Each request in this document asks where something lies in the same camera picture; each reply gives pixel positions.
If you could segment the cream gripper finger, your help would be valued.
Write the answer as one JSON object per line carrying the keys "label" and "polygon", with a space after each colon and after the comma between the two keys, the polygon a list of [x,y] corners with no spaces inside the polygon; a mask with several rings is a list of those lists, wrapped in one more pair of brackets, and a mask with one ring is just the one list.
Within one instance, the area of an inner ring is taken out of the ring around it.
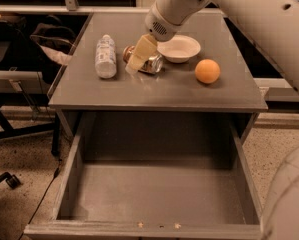
{"label": "cream gripper finger", "polygon": [[145,62],[157,51],[157,40],[151,34],[145,34],[138,40],[125,70],[133,75],[138,72]]}

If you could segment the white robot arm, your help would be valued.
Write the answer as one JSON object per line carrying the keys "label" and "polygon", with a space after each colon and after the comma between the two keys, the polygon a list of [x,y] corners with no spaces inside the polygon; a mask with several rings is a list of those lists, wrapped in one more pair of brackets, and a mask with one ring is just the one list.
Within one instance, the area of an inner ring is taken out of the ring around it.
{"label": "white robot arm", "polygon": [[[299,94],[299,2],[297,0],[156,0],[126,66],[136,73],[189,17],[216,4]],[[272,180],[260,222],[261,240],[299,240],[299,148],[287,155]]]}

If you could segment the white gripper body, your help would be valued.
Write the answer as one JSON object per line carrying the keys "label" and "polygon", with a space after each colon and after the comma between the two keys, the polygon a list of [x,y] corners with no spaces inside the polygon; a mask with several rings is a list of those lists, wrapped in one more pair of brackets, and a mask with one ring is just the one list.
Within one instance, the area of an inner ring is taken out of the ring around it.
{"label": "white gripper body", "polygon": [[192,14],[209,3],[209,0],[155,0],[145,18],[146,29],[157,41],[169,41]]}

